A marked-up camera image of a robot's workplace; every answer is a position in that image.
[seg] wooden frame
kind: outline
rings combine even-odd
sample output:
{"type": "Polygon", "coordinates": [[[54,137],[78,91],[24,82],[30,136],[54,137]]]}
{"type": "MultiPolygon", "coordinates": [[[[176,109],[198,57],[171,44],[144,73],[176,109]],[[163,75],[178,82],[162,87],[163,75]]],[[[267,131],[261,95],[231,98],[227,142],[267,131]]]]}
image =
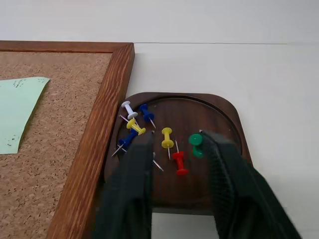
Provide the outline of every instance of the wooden frame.
{"type": "Polygon", "coordinates": [[[135,57],[134,44],[0,41],[0,51],[112,53],[46,237],[82,238],[103,173],[116,113],[126,96],[135,57]]]}

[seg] round wooden tray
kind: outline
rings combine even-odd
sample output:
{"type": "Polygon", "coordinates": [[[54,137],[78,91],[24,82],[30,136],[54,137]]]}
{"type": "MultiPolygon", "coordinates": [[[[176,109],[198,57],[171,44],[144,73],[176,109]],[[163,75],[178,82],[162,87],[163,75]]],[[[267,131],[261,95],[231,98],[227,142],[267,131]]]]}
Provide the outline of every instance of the round wooden tray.
{"type": "MultiPolygon", "coordinates": [[[[188,143],[189,136],[198,133],[200,129],[220,133],[232,140],[239,152],[251,163],[237,111],[225,99],[205,94],[140,93],[127,100],[131,102],[132,109],[139,113],[136,117],[139,125],[147,130],[155,130],[155,160],[164,172],[154,165],[154,207],[209,211],[211,198],[207,187],[207,159],[193,156],[192,145],[188,143]],[[141,104],[147,104],[148,111],[155,114],[156,129],[150,122],[144,122],[143,115],[139,112],[141,104]],[[189,170],[185,176],[177,176],[177,163],[172,157],[169,160],[167,149],[161,146],[164,139],[161,130],[164,127],[172,129],[170,138],[177,141],[180,151],[184,151],[184,167],[189,170]]],[[[127,116],[123,108],[119,109],[118,114],[127,116]]],[[[118,118],[107,154],[105,180],[112,174],[112,170],[124,155],[124,152],[120,150],[116,156],[111,157],[116,150],[118,140],[128,134],[126,122],[118,118]]],[[[177,152],[175,144],[170,152],[171,155],[177,152]]]]}

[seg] green paper note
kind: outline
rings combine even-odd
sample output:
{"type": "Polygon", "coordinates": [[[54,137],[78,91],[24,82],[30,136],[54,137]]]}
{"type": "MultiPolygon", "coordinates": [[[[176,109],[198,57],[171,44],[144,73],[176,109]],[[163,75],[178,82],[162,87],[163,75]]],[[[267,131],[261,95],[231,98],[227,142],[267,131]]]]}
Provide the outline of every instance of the green paper note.
{"type": "Polygon", "coordinates": [[[0,81],[0,154],[18,153],[25,125],[49,80],[29,77],[0,81]]]}

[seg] white table surface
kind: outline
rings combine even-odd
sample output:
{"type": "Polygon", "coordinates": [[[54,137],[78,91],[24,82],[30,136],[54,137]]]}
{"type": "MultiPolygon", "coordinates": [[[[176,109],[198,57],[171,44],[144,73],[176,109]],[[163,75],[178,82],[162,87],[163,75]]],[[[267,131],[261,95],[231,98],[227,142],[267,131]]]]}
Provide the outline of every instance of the white table surface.
{"type": "MultiPolygon", "coordinates": [[[[255,167],[303,238],[319,238],[319,1],[1,0],[0,6],[0,40],[143,42],[135,44],[127,96],[191,92],[229,100],[255,167]]],[[[213,217],[153,214],[153,238],[218,236],[213,217]]]]}

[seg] cork board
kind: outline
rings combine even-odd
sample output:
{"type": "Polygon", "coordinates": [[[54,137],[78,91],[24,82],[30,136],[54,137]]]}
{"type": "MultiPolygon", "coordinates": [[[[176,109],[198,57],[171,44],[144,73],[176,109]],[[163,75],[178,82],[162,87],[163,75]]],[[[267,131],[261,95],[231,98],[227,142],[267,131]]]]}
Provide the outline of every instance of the cork board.
{"type": "Polygon", "coordinates": [[[0,155],[0,239],[45,238],[111,56],[0,52],[0,80],[51,79],[18,154],[0,155]]]}

